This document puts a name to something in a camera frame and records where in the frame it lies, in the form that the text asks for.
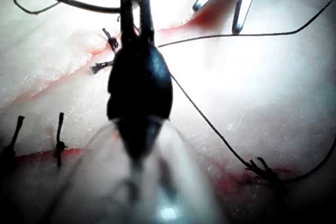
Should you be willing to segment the left arm needle driver jaw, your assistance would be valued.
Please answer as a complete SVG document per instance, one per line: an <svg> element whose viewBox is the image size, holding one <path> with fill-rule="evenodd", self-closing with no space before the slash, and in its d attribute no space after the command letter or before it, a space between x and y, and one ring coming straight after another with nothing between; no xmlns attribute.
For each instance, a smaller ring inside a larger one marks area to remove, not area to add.
<svg viewBox="0 0 336 224"><path fill-rule="evenodd" d="M122 45L138 37L134 27L132 0L120 0L120 30Z"/></svg>
<svg viewBox="0 0 336 224"><path fill-rule="evenodd" d="M154 27L150 0L140 0L140 37L154 44Z"/></svg>

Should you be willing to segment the left arm needle driver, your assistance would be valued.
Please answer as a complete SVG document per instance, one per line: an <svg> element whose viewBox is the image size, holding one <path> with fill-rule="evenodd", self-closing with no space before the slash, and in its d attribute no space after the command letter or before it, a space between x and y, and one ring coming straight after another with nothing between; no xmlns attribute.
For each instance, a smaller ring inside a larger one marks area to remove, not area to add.
<svg viewBox="0 0 336 224"><path fill-rule="evenodd" d="M173 87L163 55L150 44L123 47L114 59L108 93L110 120L151 115L168 119Z"/></svg>

